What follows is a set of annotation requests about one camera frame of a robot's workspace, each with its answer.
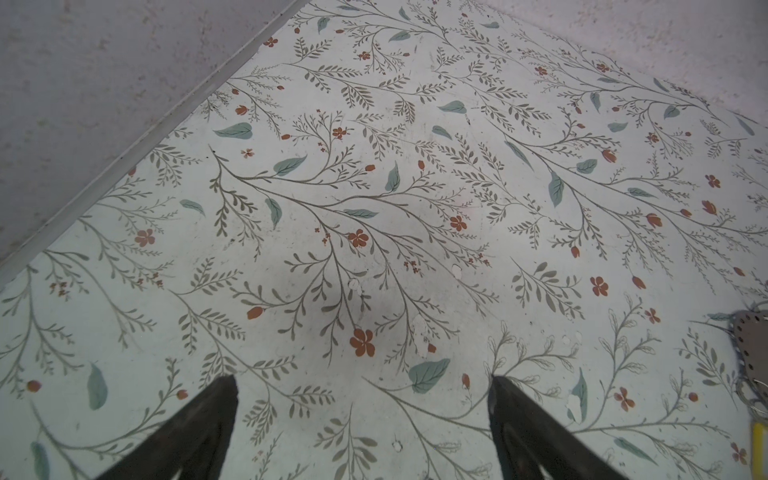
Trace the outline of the yellow key tag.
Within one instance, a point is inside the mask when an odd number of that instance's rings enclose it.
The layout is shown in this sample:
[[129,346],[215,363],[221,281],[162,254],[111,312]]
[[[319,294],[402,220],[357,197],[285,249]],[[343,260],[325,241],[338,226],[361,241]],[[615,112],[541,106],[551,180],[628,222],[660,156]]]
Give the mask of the yellow key tag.
[[768,428],[765,423],[752,425],[751,478],[768,480]]

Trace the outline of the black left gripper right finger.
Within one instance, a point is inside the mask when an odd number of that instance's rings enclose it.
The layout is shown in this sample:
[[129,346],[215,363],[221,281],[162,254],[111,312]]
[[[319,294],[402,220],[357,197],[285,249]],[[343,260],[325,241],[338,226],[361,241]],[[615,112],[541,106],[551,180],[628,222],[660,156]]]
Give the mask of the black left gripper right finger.
[[506,377],[491,378],[488,416],[504,479],[622,477]]

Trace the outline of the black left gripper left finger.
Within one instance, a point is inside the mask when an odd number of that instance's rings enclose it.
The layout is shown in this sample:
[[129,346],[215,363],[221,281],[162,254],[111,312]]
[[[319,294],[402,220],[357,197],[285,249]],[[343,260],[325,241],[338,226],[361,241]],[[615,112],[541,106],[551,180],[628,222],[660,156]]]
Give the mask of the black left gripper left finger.
[[100,478],[219,479],[237,408],[236,378],[215,379]]

